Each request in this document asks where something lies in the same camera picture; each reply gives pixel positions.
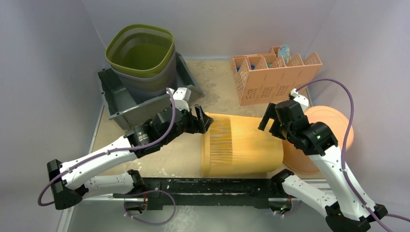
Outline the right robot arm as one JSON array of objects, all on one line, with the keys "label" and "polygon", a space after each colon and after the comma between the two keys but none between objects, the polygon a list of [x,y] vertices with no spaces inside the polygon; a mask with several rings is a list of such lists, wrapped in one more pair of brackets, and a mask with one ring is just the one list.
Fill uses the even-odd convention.
[{"label": "right robot arm", "polygon": [[270,119],[273,124],[269,132],[302,150],[333,192],[325,193],[285,169],[271,179],[271,190],[276,196],[287,194],[303,201],[319,212],[334,232],[366,232],[371,222],[387,216],[386,207],[368,197],[342,161],[338,141],[325,123],[309,123],[296,100],[270,103],[258,129],[265,130]]}]

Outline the large orange plastic bucket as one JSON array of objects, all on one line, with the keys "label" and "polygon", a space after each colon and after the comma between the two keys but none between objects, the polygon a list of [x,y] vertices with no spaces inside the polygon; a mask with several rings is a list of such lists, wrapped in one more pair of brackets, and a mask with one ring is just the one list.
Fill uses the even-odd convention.
[{"label": "large orange plastic bucket", "polygon": [[[343,139],[349,120],[338,110],[328,106],[313,106],[305,111],[310,123],[323,122],[330,127],[339,148],[343,148]],[[317,166],[306,156],[302,150],[296,149],[288,141],[283,141],[284,164],[290,169],[302,174],[315,174],[319,172]]]}]

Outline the yellow mesh basket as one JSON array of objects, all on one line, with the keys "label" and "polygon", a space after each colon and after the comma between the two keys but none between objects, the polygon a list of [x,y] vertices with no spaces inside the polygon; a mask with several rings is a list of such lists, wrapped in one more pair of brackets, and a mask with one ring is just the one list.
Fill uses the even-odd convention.
[{"label": "yellow mesh basket", "polygon": [[209,116],[214,121],[201,137],[202,177],[267,173],[282,165],[282,140],[258,129],[260,117]]}]

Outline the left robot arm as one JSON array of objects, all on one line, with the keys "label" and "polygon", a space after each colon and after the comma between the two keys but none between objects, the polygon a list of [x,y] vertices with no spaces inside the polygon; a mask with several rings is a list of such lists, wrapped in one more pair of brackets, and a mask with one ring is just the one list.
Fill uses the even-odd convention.
[{"label": "left robot arm", "polygon": [[63,210],[85,198],[109,192],[140,197],[144,193],[144,184],[138,180],[135,171],[117,177],[99,178],[97,175],[160,151],[183,133],[205,134],[214,120],[200,105],[195,105],[194,109],[196,114],[192,114],[190,108],[168,107],[96,152],[68,162],[49,161],[48,187],[54,199],[51,204],[57,210]]}]

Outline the olive green mesh basket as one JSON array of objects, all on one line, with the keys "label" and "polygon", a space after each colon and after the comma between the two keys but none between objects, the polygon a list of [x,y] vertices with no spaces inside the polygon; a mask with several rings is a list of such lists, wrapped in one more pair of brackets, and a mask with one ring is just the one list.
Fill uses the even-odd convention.
[{"label": "olive green mesh basket", "polygon": [[151,78],[166,67],[175,51],[174,35],[163,28],[132,24],[111,40],[105,58],[121,73]]}]

